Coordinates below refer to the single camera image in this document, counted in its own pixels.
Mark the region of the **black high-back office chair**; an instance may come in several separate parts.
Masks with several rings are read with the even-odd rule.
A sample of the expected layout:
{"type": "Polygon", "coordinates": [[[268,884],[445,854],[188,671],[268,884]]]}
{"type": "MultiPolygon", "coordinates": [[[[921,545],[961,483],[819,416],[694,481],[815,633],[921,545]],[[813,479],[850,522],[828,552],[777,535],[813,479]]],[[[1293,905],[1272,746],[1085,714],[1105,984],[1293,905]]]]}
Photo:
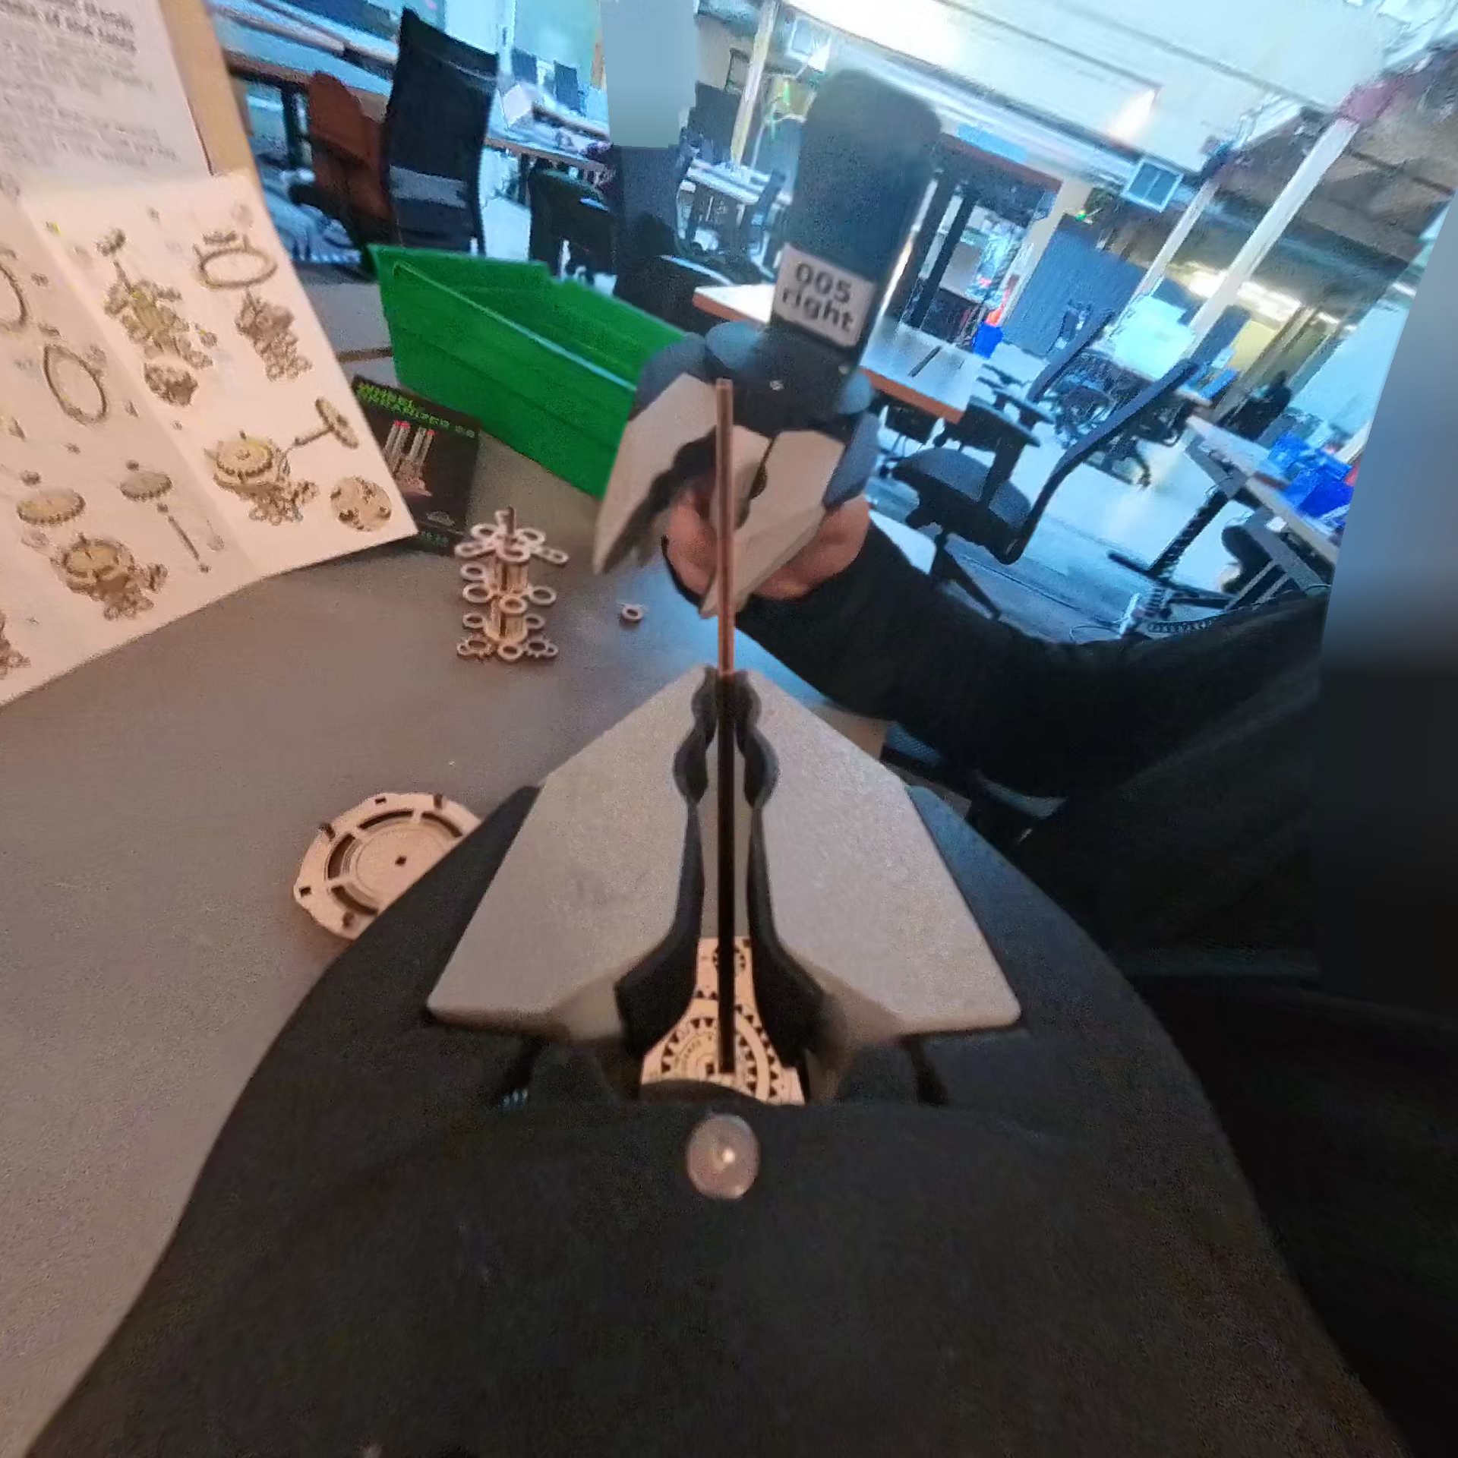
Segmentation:
{"type": "Polygon", "coordinates": [[[483,253],[481,157],[498,59],[404,9],[381,126],[401,245],[483,253]]]}

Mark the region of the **tan cardboard panel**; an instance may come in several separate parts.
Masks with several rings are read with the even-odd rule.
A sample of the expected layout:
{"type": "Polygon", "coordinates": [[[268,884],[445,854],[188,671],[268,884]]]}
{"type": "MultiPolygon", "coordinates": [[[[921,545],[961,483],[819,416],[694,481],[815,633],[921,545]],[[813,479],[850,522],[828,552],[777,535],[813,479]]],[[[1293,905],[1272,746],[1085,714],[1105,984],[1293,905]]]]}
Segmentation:
{"type": "Polygon", "coordinates": [[[236,174],[261,192],[245,113],[203,2],[157,2],[193,130],[213,174],[236,174]]]}

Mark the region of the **folded paper instruction sheet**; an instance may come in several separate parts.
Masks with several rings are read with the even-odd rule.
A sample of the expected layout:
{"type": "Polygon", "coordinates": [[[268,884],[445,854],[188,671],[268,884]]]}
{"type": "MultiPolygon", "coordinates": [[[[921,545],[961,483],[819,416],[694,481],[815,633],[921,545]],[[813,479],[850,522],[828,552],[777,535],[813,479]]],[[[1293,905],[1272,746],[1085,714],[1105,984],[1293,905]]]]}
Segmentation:
{"type": "Polygon", "coordinates": [[[3,2],[2,90],[7,704],[416,527],[157,4],[3,2]]]}

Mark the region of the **person's right hand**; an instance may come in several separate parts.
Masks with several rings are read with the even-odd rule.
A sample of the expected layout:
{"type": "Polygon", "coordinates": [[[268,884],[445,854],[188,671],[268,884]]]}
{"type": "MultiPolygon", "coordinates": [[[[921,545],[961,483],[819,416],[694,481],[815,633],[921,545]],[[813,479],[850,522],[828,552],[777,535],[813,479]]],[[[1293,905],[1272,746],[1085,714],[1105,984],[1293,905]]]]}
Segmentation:
{"type": "MultiPolygon", "coordinates": [[[[663,556],[679,585],[702,598],[717,570],[717,537],[709,478],[685,485],[665,514],[663,556]]],[[[871,529],[871,508],[857,495],[823,518],[802,550],[765,577],[756,595],[771,602],[803,598],[825,581],[846,572],[859,556],[871,529]]]]}

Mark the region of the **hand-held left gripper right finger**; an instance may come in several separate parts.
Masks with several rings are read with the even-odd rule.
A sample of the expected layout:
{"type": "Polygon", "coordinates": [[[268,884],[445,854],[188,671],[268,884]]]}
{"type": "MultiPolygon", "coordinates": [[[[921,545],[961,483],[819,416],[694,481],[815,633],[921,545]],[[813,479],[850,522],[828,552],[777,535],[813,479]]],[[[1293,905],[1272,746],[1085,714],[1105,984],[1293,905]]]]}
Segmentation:
{"type": "Polygon", "coordinates": [[[738,681],[746,921],[761,1024],[788,1063],[1005,1030],[1016,1001],[909,786],[756,671],[738,681]]]}

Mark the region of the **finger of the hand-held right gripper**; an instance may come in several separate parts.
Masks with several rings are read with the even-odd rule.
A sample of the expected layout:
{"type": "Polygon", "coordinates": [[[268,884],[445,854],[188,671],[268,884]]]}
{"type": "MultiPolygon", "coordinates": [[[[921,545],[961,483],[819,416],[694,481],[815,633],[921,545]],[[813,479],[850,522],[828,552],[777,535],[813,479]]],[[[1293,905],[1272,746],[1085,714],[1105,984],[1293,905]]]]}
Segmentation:
{"type": "Polygon", "coordinates": [[[777,573],[777,439],[736,422],[738,382],[679,374],[629,418],[592,537],[592,573],[646,550],[652,525],[719,456],[719,403],[731,420],[727,462],[734,493],[732,560],[738,575],[777,573]]]}
{"type": "Polygon", "coordinates": [[[848,441],[826,433],[734,433],[732,610],[853,497],[848,441]]]}

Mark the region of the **brown office chair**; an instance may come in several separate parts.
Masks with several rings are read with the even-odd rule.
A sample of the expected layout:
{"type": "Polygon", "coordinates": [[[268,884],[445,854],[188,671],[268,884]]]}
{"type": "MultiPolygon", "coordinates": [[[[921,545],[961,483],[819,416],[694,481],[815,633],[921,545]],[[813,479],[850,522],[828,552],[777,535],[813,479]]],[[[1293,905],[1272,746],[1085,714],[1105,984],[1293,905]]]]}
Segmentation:
{"type": "Polygon", "coordinates": [[[312,180],[293,184],[291,201],[337,220],[355,245],[391,243],[380,123],[343,82],[322,71],[307,82],[307,146],[312,180]]]}

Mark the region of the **blue storage box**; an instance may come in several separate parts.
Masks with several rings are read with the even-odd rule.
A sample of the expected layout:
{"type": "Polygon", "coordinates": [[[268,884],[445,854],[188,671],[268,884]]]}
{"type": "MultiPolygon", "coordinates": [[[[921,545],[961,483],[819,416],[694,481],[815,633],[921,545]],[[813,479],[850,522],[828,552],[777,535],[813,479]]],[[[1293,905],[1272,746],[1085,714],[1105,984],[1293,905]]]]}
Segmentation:
{"type": "Polygon", "coordinates": [[[1266,476],[1277,481],[1285,501],[1304,518],[1337,529],[1352,501],[1356,466],[1339,453],[1312,447],[1297,433],[1283,431],[1262,460],[1266,476]]]}

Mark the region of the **wooden sheet with gear parts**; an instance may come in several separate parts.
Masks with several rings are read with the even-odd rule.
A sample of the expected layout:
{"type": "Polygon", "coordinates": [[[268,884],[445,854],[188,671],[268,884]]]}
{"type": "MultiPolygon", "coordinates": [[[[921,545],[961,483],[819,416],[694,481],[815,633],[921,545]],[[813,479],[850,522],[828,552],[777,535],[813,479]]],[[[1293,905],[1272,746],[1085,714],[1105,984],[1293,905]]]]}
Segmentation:
{"type": "Polygon", "coordinates": [[[717,1084],[757,1103],[800,1105],[805,1095],[798,1070],[779,1057],[759,1017],[750,938],[736,936],[732,949],[732,1068],[719,1068],[719,942],[702,938],[688,1005],[644,1055],[640,1084],[717,1084]]]}

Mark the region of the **wooden top office desk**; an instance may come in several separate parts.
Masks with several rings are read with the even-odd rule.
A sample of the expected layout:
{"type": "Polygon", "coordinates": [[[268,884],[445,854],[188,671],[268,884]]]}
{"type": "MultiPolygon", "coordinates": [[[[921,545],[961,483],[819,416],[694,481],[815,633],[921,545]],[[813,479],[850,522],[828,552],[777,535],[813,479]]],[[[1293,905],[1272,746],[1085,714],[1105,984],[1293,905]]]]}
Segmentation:
{"type": "MultiPolygon", "coordinates": [[[[765,324],[775,286],[725,284],[694,291],[696,311],[717,320],[765,324]]],[[[899,405],[909,405],[942,422],[957,422],[974,399],[982,361],[951,343],[911,328],[896,318],[880,318],[859,362],[871,385],[899,405]]]]}

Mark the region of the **person's dark clothing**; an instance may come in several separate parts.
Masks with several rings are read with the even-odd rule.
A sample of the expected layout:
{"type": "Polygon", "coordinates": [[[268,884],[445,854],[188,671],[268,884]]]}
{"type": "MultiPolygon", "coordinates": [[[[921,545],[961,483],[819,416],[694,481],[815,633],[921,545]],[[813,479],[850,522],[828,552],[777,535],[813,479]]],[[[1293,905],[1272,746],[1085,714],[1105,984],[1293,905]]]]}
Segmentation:
{"type": "Polygon", "coordinates": [[[1454,1017],[1318,969],[1300,784],[1057,806],[1011,861],[1151,996],[1281,1253],[1414,1454],[1454,1454],[1454,1017]]]}

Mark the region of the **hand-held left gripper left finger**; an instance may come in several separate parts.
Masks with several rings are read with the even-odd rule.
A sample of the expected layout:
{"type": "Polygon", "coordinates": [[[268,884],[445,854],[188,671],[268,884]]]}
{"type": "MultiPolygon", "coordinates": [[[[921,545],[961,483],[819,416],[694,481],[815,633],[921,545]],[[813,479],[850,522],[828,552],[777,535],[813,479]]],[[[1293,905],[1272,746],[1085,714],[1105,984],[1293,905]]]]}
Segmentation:
{"type": "Polygon", "coordinates": [[[715,675],[685,671],[537,788],[427,1011],[646,1053],[686,1009],[715,675]]]}

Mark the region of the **green plastic bin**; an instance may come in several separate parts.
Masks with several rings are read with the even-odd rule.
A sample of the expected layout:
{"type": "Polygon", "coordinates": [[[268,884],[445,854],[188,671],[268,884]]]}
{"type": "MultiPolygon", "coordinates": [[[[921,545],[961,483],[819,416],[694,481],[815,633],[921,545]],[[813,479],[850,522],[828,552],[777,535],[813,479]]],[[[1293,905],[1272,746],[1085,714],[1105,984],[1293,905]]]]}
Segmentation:
{"type": "Polygon", "coordinates": [[[539,263],[370,245],[399,382],[598,499],[673,324],[539,263]]]}

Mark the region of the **dark printed model box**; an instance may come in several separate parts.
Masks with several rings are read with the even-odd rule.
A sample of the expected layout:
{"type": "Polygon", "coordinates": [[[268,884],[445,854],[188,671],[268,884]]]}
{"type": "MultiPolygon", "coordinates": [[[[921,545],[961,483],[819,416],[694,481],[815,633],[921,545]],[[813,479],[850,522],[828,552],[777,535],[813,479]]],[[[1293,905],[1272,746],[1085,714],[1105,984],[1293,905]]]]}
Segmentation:
{"type": "Polygon", "coordinates": [[[483,426],[399,385],[362,374],[351,380],[397,493],[410,508],[410,545],[452,556],[468,537],[483,426]]]}

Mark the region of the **thin dark rod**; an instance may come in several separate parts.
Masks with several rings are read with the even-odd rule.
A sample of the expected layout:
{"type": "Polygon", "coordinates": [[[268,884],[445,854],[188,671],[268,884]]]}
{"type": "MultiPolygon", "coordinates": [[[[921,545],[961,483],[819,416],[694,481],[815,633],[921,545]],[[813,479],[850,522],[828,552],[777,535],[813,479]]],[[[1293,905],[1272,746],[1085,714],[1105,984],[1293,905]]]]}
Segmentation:
{"type": "Polygon", "coordinates": [[[732,1080],[736,1068],[734,1032],[734,474],[732,474],[732,382],[715,380],[715,470],[713,470],[713,527],[715,527],[715,602],[717,602],[717,660],[715,660],[715,938],[717,938],[717,1024],[719,1076],[732,1080]]]}

